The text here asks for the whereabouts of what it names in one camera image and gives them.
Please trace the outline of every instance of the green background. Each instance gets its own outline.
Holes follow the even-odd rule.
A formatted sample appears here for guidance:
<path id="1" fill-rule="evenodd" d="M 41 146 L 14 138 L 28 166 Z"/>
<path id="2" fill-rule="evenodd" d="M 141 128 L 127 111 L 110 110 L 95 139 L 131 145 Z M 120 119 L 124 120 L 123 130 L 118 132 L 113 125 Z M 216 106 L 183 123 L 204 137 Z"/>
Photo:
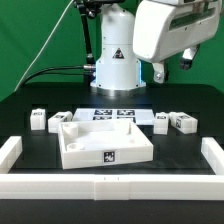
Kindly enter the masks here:
<path id="1" fill-rule="evenodd" d="M 1 0 L 0 4 L 0 100 L 11 94 L 36 57 L 70 0 Z M 122 7 L 135 13 L 138 0 Z M 89 21 L 95 58 L 100 56 L 100 20 Z M 169 59 L 168 83 L 209 84 L 224 92 L 224 22 L 216 36 L 201 45 L 193 68 L 179 69 L 180 55 Z M 51 66 L 85 64 L 85 47 L 80 16 L 71 7 L 39 60 L 30 71 Z M 143 79 L 153 82 L 152 65 L 143 63 Z M 41 81 L 82 82 L 82 77 L 44 77 Z"/>

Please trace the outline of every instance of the black tabletop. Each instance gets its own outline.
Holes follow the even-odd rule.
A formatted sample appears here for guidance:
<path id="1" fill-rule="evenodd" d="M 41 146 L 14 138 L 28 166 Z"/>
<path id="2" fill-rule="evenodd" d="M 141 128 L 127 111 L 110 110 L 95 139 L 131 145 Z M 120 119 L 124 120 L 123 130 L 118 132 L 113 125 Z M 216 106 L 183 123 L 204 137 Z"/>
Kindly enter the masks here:
<path id="1" fill-rule="evenodd" d="M 47 118 L 77 108 L 185 112 L 199 124 L 196 134 L 169 126 L 165 136 L 139 126 L 154 145 L 152 162 L 63 170 L 57 135 L 47 128 L 30 130 L 30 114 L 37 108 L 46 109 Z M 141 95 L 113 98 L 78 83 L 33 83 L 0 103 L 0 146 L 15 135 L 22 136 L 23 153 L 10 173 L 214 175 L 200 153 L 201 140 L 214 137 L 224 146 L 224 94 L 206 85 L 148 85 Z M 0 218 L 3 223 L 223 223 L 223 209 L 216 201 L 1 200 Z"/>

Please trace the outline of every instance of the warning label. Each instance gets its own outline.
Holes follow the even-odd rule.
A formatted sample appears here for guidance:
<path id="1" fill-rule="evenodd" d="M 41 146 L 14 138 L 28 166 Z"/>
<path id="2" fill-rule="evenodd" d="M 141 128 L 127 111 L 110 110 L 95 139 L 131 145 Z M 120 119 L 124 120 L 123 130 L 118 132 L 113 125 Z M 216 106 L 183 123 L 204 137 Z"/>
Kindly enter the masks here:
<path id="1" fill-rule="evenodd" d="M 115 55 L 113 56 L 114 59 L 124 59 L 124 55 L 120 48 L 117 49 Z"/>

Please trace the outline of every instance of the white tray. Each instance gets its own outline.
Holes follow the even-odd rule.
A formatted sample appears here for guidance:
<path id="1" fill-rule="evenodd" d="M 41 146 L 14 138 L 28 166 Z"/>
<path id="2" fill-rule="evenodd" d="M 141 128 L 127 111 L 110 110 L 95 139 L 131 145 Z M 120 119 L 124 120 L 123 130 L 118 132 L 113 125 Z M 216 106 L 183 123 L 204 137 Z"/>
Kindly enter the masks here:
<path id="1" fill-rule="evenodd" d="M 130 119 L 61 123 L 58 136 L 63 169 L 153 159 L 153 145 Z"/>

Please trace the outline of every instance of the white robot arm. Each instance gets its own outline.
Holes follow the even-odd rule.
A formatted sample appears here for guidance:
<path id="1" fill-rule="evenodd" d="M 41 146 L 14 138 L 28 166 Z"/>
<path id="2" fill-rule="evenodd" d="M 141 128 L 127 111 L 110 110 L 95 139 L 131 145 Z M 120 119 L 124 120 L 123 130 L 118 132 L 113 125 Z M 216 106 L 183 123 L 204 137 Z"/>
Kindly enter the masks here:
<path id="1" fill-rule="evenodd" d="M 189 69 L 199 44 L 212 38 L 222 1 L 143 0 L 137 10 L 133 50 L 153 64 L 154 80 L 163 83 L 165 59 L 184 51 L 181 68 Z"/>

